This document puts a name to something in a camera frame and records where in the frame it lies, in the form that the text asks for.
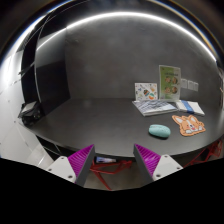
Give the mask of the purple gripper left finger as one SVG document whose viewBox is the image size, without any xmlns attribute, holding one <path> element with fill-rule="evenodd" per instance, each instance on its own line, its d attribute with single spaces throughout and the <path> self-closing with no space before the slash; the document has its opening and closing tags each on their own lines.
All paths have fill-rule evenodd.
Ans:
<svg viewBox="0 0 224 224">
<path fill-rule="evenodd" d="M 47 171 L 65 180 L 83 186 L 95 156 L 95 146 L 87 146 L 69 157 L 60 156 Z"/>
</svg>

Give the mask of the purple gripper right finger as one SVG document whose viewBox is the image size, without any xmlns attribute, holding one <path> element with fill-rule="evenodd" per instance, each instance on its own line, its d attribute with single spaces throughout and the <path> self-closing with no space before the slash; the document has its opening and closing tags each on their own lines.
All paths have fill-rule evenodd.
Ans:
<svg viewBox="0 0 224 224">
<path fill-rule="evenodd" d="M 171 156 L 159 155 L 139 144 L 134 145 L 133 154 L 146 182 L 153 182 L 182 169 Z"/>
</svg>

